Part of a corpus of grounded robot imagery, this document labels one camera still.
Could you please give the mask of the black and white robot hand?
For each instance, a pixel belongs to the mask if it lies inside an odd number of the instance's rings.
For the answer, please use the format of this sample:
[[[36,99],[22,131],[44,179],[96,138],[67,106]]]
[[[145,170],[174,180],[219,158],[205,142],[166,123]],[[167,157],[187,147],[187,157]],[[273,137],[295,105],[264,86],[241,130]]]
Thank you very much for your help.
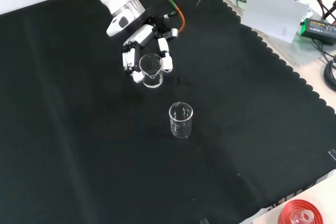
[[[168,26],[169,18],[177,15],[177,11],[163,16],[149,16],[142,27],[136,30],[123,44],[122,60],[125,72],[133,78],[135,83],[144,80],[145,74],[140,68],[140,50],[144,48],[152,39],[156,39],[163,63],[163,71],[173,70],[173,59],[170,55],[168,40],[175,39],[179,35],[177,28]]]

